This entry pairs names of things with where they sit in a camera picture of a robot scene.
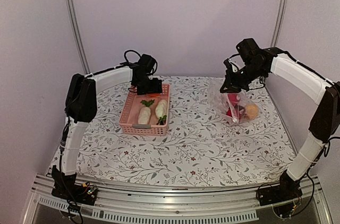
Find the red tomato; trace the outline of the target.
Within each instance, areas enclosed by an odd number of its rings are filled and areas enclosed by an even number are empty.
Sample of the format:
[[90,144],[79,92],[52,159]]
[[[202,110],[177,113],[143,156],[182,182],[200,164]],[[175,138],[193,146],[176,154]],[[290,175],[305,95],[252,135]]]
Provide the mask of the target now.
[[228,117],[232,119],[233,122],[239,122],[242,118],[242,115],[238,110],[231,110],[229,109],[226,113]]

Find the yellow lemon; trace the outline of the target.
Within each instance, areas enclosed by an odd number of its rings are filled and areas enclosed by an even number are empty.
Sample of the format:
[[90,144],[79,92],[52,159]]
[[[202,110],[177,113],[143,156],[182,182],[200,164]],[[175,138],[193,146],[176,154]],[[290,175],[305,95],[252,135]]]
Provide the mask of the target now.
[[248,119],[255,119],[259,114],[259,108],[256,104],[247,104],[245,106],[245,113]]

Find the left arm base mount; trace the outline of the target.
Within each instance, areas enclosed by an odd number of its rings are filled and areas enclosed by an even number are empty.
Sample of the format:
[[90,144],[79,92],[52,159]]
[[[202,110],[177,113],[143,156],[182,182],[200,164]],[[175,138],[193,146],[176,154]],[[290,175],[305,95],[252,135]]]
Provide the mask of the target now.
[[85,182],[82,185],[76,184],[76,174],[65,175],[60,172],[56,165],[52,168],[54,187],[52,196],[65,200],[75,200],[76,203],[95,205],[98,188],[96,185]]

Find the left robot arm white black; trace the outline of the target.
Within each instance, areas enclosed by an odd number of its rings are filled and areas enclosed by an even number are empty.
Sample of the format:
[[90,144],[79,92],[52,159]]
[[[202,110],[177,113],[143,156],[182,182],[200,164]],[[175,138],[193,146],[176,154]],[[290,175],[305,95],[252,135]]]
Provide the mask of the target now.
[[59,172],[66,176],[76,173],[83,134],[97,114],[97,95],[121,83],[130,83],[141,95],[162,92],[162,80],[148,75],[139,65],[119,65],[88,75],[73,75],[65,101]]

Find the clear zip top bag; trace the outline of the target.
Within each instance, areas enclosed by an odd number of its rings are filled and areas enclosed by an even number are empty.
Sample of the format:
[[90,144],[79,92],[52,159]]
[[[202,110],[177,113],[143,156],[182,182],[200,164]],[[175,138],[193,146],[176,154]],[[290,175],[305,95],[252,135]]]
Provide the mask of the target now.
[[210,80],[208,103],[230,125],[249,122],[258,117],[259,107],[243,93],[220,93],[221,80]]

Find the red apple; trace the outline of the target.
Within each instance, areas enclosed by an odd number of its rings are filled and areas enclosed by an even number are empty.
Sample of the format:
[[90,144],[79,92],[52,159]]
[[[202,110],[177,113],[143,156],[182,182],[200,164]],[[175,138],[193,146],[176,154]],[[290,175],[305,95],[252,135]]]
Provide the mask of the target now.
[[241,95],[239,93],[229,93],[227,97],[232,106],[238,105],[241,101]]

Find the dark red onion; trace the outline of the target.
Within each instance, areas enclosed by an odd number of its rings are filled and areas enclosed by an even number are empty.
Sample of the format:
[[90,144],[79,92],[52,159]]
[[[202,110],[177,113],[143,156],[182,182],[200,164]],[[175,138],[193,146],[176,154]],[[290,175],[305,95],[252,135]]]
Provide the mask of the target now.
[[247,117],[247,112],[246,112],[245,107],[242,107],[240,105],[235,105],[234,109],[236,111],[236,115],[237,115],[238,119],[242,119],[242,118]]

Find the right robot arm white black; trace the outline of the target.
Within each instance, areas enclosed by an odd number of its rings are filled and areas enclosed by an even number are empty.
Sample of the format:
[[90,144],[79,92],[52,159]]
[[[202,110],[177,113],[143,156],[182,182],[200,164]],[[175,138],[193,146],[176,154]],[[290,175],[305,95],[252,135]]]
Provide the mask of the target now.
[[297,182],[317,163],[339,127],[339,83],[331,82],[293,58],[289,52],[276,47],[252,50],[240,48],[238,56],[244,62],[244,66],[238,71],[233,71],[229,59],[224,60],[226,75],[221,93],[249,91],[252,81],[273,74],[298,88],[317,105],[307,138],[284,172],[288,179]]

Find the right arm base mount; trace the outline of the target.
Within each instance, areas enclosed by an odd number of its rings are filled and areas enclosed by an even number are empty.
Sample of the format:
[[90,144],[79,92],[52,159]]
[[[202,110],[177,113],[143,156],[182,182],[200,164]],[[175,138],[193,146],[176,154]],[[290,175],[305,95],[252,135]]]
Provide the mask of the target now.
[[300,180],[294,181],[287,171],[281,174],[278,185],[261,185],[256,191],[256,198],[261,206],[298,199],[301,196]]

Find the pink plastic basket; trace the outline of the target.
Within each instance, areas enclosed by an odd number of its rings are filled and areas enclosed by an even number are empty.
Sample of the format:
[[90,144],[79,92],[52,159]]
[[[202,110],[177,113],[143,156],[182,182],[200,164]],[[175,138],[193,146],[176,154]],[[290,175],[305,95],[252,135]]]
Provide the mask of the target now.
[[162,93],[138,95],[130,90],[120,116],[125,134],[163,136],[169,122],[170,85],[162,85]]

